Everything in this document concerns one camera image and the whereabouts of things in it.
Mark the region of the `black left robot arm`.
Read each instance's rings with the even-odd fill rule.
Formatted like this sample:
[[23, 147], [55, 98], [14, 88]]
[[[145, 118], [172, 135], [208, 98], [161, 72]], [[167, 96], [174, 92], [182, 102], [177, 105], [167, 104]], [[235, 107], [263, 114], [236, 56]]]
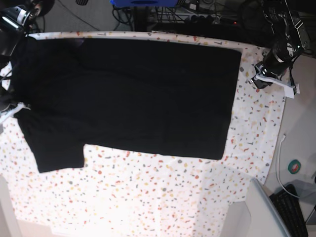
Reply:
[[305, 30], [304, 22], [297, 14], [292, 14], [287, 1], [266, 0], [263, 13], [271, 24], [275, 36], [272, 48], [263, 60], [255, 65], [256, 75], [249, 80], [258, 89], [282, 82], [282, 76], [289, 70], [289, 82], [285, 86], [296, 85], [292, 75], [294, 62], [309, 47], [310, 38]]

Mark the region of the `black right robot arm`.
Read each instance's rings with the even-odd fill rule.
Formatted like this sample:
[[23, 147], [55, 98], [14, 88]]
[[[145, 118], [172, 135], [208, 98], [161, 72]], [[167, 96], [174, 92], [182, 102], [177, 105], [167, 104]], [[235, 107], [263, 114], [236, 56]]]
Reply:
[[42, 10], [40, 0], [0, 2], [0, 68], [6, 67], [19, 43], [31, 30]]

